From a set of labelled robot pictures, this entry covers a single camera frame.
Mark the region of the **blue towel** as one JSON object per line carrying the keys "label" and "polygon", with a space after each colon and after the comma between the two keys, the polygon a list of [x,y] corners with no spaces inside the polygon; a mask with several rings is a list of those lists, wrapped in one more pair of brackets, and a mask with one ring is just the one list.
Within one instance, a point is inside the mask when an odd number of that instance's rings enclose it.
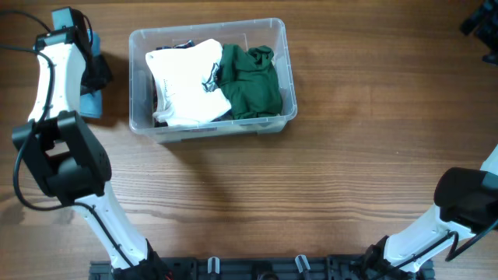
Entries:
{"label": "blue towel", "polygon": [[37,52],[40,75],[28,119],[57,117],[62,111],[99,118],[103,111],[101,90],[80,95],[86,65],[101,54],[99,36],[91,31],[79,35],[74,29],[59,30],[39,35],[33,50]]}

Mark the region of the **green garment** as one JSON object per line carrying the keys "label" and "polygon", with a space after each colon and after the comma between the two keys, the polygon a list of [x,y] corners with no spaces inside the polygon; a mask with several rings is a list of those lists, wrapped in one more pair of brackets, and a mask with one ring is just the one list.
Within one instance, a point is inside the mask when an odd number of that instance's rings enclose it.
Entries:
{"label": "green garment", "polygon": [[274,52],[266,46],[244,51],[237,44],[225,44],[217,72],[217,86],[231,104],[235,120],[275,117],[282,112]]}

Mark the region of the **white t-shirt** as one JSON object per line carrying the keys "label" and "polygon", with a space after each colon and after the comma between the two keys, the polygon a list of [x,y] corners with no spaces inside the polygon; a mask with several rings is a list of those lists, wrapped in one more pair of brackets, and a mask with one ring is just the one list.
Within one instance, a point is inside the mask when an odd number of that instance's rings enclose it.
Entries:
{"label": "white t-shirt", "polygon": [[157,92],[155,121],[170,127],[205,124],[231,110],[230,101],[216,85],[222,56],[223,47],[214,39],[147,53]]}

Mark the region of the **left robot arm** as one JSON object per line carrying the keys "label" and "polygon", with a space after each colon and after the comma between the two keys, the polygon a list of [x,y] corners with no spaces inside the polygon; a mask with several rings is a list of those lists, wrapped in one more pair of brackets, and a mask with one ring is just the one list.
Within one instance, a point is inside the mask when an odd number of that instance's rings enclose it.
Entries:
{"label": "left robot arm", "polygon": [[114,279],[172,279],[149,241],[130,223],[110,179],[110,160],[104,147],[80,115],[82,97],[98,93],[113,76],[95,51],[88,17],[64,7],[51,13],[54,26],[37,36],[29,52],[40,65],[36,103],[27,123],[14,128],[18,154],[12,175],[19,201],[30,204],[19,187],[19,168],[26,164],[41,191],[57,198],[55,209],[72,208],[97,235],[110,257]]}

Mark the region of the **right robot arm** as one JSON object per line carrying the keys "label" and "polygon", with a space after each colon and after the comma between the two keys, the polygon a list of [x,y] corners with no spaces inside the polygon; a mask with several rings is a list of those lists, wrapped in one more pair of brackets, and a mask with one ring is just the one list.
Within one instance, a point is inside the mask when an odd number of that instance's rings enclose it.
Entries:
{"label": "right robot arm", "polygon": [[385,236],[361,257],[361,279],[428,279],[432,258],[450,262],[497,229],[497,152],[478,169],[451,167],[433,204],[401,232]]}

